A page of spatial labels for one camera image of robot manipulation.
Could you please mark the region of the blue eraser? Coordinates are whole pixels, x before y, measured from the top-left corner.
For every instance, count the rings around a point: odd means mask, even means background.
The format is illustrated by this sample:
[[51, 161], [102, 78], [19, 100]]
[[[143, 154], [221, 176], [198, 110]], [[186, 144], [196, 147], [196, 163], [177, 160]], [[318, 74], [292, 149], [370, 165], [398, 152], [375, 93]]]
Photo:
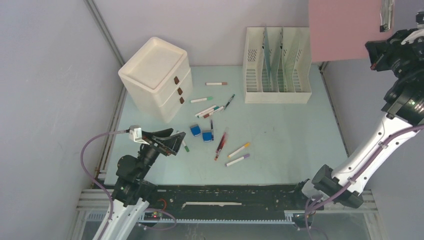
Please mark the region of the blue eraser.
[[202, 134], [202, 130], [198, 124], [190, 126], [189, 129], [194, 137], [198, 137]]
[[211, 130], [205, 130], [202, 132], [202, 139], [205, 143], [211, 142], [213, 140], [213, 134]]

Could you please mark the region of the pink clipboard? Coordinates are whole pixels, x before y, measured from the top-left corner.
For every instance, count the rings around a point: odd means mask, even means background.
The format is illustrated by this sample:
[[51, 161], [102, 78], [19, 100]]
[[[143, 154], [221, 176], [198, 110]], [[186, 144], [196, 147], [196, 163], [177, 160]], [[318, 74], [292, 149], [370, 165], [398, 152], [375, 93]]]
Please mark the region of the pink clipboard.
[[365, 43], [389, 38], [380, 31], [380, 0], [310, 0], [308, 18], [314, 63], [368, 58]]

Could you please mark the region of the cream three-drawer cabinet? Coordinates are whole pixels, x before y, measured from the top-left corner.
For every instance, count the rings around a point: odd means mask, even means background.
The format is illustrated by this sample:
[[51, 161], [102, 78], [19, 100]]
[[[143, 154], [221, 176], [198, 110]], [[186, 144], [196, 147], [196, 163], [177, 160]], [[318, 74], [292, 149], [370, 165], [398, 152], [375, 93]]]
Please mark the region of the cream three-drawer cabinet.
[[118, 71], [135, 106], [169, 123], [193, 92], [188, 53], [158, 37], [150, 38]]

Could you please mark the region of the green clipboard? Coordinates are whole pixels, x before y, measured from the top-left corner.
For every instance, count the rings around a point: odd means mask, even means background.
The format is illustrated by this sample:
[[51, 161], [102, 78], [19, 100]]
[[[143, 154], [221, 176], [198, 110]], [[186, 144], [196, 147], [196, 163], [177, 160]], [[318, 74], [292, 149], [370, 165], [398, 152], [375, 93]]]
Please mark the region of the green clipboard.
[[282, 28], [282, 73], [284, 91], [294, 93], [293, 73], [298, 54], [300, 33], [296, 27]]

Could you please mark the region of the blue clipboard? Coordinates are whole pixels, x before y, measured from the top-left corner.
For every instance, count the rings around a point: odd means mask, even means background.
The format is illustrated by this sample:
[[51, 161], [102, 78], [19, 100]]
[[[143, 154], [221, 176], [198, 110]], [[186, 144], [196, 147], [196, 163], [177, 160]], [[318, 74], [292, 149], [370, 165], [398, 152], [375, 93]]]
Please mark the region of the blue clipboard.
[[274, 84], [272, 76], [271, 49], [267, 26], [264, 27], [263, 31], [262, 49], [263, 61], [265, 65], [265, 67], [262, 67], [262, 69], [266, 71], [266, 77], [262, 77], [262, 90], [263, 92], [270, 93], [274, 91]]

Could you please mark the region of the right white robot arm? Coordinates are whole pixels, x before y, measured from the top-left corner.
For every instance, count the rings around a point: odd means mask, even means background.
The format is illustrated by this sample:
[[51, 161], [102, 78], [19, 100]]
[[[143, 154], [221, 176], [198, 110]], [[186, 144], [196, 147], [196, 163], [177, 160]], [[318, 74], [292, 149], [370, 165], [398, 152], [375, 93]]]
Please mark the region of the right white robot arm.
[[291, 204], [312, 212], [327, 203], [359, 208], [362, 192], [376, 170], [403, 143], [424, 128], [424, 13], [415, 16], [416, 27], [402, 29], [390, 38], [368, 41], [370, 69], [391, 71], [396, 77], [384, 96], [382, 117], [348, 159], [336, 168], [323, 165], [312, 179], [301, 182]]

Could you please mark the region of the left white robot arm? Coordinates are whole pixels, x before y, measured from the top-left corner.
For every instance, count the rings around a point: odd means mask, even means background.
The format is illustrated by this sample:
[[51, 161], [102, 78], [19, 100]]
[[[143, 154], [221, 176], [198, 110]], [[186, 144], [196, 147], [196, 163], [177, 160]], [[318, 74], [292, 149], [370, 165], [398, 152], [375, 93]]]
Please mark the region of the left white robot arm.
[[185, 132], [174, 133], [173, 128], [147, 132], [138, 125], [114, 131], [114, 134], [128, 134], [129, 139], [140, 146], [137, 156], [124, 155], [118, 160], [118, 179], [112, 192], [93, 180], [109, 201], [106, 216], [94, 235], [95, 240], [125, 240], [143, 213], [156, 206], [157, 185], [145, 177], [160, 155], [177, 155], [186, 136]]

